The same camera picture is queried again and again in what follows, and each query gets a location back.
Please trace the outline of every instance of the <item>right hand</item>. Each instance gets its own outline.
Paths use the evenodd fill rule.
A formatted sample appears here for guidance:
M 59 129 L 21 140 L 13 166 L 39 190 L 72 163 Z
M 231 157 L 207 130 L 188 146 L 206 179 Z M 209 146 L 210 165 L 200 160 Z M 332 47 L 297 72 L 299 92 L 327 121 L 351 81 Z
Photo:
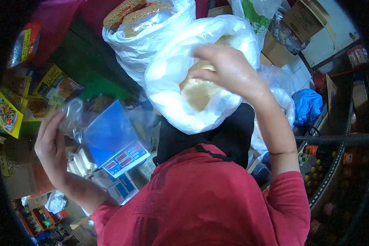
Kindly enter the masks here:
M 227 90 L 252 101 L 270 93 L 267 83 L 257 74 L 243 53 L 229 46 L 202 45 L 194 51 L 194 57 L 207 60 L 216 71 L 200 69 L 190 78 L 212 81 Z
M 50 112 L 44 117 L 34 145 L 35 152 L 53 185 L 64 178 L 67 172 L 67 155 L 64 134 L 59 129 L 65 114 Z

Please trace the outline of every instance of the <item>digital scale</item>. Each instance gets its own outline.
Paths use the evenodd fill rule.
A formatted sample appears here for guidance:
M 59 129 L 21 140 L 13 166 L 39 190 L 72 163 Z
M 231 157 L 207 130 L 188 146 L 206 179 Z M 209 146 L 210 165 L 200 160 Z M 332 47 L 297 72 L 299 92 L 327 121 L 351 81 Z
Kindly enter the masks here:
M 150 156 L 118 100 L 88 126 L 83 137 L 97 166 L 114 178 Z

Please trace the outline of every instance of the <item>sleeve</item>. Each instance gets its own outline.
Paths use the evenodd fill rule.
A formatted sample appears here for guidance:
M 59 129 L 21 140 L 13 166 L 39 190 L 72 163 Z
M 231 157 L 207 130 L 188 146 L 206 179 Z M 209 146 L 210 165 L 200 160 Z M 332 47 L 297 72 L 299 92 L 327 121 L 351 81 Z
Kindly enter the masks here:
M 302 175 L 286 172 L 277 176 L 266 200 L 277 242 L 304 245 L 310 229 L 310 208 Z
M 94 227 L 98 236 L 102 234 L 105 225 L 120 208 L 121 206 L 105 201 L 90 216 L 90 219 L 94 222 Z

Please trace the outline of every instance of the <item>blue plastic bag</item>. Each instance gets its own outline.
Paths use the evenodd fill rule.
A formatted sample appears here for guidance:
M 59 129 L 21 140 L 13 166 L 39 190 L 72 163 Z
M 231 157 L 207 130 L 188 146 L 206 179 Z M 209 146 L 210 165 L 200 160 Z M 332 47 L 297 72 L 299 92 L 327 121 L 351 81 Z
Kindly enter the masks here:
M 294 125 L 312 125 L 321 114 L 321 95 L 311 89 L 303 89 L 295 92 L 292 99 L 295 104 Z

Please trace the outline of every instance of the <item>white tile wall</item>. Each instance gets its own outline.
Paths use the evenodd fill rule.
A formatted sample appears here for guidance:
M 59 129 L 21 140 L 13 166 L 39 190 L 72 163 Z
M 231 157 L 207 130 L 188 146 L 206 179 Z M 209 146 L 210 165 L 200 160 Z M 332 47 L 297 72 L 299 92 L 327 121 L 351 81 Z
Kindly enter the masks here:
M 295 91 L 314 88 L 312 75 L 298 55 L 296 55 L 292 62 L 283 66 L 282 69 L 291 72 Z

